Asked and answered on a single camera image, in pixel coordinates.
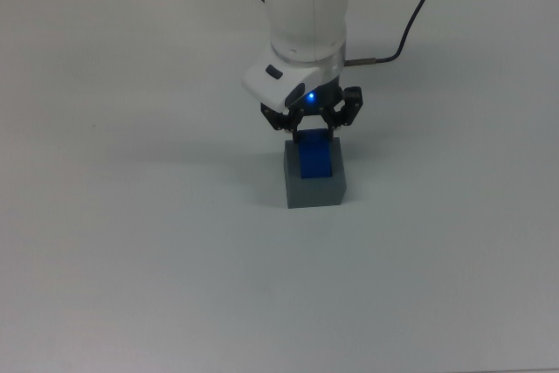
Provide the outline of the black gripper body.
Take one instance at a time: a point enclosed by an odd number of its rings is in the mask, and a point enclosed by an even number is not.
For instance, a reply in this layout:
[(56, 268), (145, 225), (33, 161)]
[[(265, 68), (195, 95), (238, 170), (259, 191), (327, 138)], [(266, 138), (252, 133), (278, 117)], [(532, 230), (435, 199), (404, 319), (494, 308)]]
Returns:
[(320, 114), (320, 109), (334, 108), (342, 101), (340, 78), (336, 77), (328, 83), (316, 87), (302, 95), (288, 107), (288, 114), (302, 112), (304, 116)]

